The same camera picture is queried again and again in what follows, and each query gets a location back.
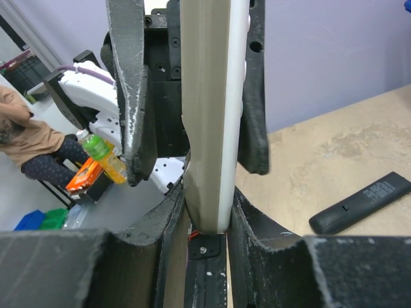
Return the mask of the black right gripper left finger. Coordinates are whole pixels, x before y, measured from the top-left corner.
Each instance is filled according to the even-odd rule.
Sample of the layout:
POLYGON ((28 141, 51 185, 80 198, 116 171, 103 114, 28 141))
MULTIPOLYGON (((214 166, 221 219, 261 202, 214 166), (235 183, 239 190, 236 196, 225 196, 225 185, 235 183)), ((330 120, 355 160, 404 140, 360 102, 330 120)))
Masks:
POLYGON ((1 234, 2 307, 183 307, 188 215, 176 186, 123 231, 1 234))

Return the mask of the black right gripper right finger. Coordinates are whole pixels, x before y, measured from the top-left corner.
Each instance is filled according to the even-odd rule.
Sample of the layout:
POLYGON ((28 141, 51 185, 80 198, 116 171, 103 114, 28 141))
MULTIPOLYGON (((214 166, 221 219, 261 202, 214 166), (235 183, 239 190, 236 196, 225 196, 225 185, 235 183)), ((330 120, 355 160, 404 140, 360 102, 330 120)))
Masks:
POLYGON ((410 306, 409 237, 301 237, 239 190, 229 259, 235 307, 410 306))

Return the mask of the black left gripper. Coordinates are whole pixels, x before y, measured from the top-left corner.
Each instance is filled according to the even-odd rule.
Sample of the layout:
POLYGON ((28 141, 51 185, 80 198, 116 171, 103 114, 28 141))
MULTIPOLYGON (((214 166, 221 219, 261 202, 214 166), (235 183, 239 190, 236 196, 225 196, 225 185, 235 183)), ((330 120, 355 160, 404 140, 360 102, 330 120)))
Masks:
MULTIPOLYGON (((158 154, 183 157, 189 149, 181 118, 180 2, 168 1, 147 16, 143 1, 107 1, 106 7, 123 157, 135 187, 149 178, 158 154)), ((249 15, 238 162, 250 174, 266 175, 265 2, 250 1, 249 15)))

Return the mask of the beige white remote control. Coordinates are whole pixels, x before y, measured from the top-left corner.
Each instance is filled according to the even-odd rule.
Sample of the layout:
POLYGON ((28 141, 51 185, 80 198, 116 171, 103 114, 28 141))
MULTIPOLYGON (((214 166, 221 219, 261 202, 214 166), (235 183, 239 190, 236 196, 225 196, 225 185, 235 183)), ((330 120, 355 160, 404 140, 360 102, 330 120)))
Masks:
POLYGON ((233 203, 248 1, 182 1, 182 123, 189 152, 183 174, 189 216, 203 234, 227 231, 233 203))

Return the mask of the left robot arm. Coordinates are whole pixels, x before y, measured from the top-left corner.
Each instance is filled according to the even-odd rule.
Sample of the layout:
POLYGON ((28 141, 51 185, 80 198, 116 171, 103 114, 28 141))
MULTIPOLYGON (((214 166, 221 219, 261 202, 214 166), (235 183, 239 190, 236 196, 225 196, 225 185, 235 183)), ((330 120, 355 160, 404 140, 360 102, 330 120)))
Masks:
MULTIPOLYGON (((189 148, 180 118, 179 2, 168 1, 166 7, 153 9, 145 22, 145 63, 151 74, 159 154, 148 179, 165 194, 182 176, 182 157, 189 148)), ((269 154, 265 124, 264 1, 250 2, 249 22, 238 161, 249 173, 265 175, 269 171, 269 154)), ((80 53, 72 65, 53 71, 45 85, 70 123, 105 139, 117 155, 122 153, 123 125, 109 37, 105 37, 99 57, 89 50, 80 53)))

